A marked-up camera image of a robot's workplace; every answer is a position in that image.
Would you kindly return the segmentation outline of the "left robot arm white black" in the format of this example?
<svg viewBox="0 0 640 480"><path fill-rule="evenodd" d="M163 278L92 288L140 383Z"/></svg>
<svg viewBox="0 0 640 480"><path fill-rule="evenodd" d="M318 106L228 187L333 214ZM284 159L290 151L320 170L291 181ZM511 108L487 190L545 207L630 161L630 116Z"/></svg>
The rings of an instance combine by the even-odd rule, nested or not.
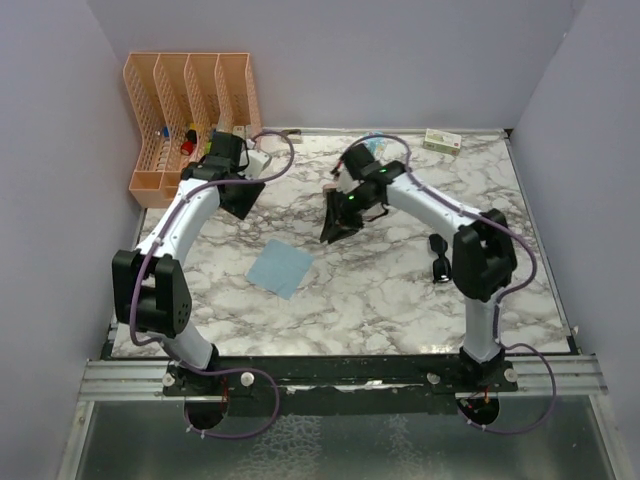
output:
<svg viewBox="0 0 640 480"><path fill-rule="evenodd" d="M112 259L115 314L128 326L132 343L157 344L188 365L186 382L202 395L220 385L219 352L190 319L192 297L183 264L218 209L246 218L265 187L258 178L270 161L252 141L214 134L209 152L182 170L174 198L151 233Z"/></svg>

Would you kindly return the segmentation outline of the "pink glasses case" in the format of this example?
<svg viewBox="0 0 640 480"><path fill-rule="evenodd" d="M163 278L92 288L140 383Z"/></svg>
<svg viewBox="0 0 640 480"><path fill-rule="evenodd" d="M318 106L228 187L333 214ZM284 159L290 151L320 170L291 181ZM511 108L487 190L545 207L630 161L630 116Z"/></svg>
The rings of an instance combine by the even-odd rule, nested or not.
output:
<svg viewBox="0 0 640 480"><path fill-rule="evenodd" d="M332 193L336 193L339 191L338 185L336 183L328 183L322 187L323 195L327 197Z"/></svg>

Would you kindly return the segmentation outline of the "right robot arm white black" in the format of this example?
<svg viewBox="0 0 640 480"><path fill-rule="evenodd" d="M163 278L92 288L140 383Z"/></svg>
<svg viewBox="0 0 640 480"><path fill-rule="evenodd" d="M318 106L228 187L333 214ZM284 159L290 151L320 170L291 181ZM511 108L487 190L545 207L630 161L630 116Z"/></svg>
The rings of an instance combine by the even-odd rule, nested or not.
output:
<svg viewBox="0 0 640 480"><path fill-rule="evenodd" d="M427 189L403 163L383 165L362 144L348 148L332 173L354 185L347 191L326 191L322 242L332 244L356 234L365 225L364 213L379 205L384 213L392 207L428 225L451 247L449 277L465 300L459 378L472 391L492 384L506 368L497 333L499 295L517 266L505 216L496 209L471 209Z"/></svg>

